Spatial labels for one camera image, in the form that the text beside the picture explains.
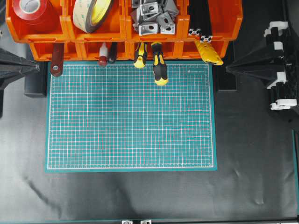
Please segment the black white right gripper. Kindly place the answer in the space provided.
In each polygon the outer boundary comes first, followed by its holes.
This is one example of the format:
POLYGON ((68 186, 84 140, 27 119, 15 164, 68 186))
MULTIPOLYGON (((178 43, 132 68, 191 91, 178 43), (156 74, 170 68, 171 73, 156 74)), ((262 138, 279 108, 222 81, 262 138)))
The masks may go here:
POLYGON ((235 75, 259 77, 268 90, 272 111, 297 106, 297 49, 286 21, 273 21, 265 30, 272 52, 253 52, 226 66, 235 75))

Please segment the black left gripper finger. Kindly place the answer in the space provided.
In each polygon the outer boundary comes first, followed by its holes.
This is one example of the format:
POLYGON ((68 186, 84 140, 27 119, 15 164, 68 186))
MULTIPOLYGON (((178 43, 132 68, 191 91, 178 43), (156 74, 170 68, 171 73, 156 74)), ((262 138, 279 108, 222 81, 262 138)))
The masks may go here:
POLYGON ((14 82, 28 74, 38 73, 38 63, 19 57, 9 51, 0 49, 0 88, 5 89, 14 82))

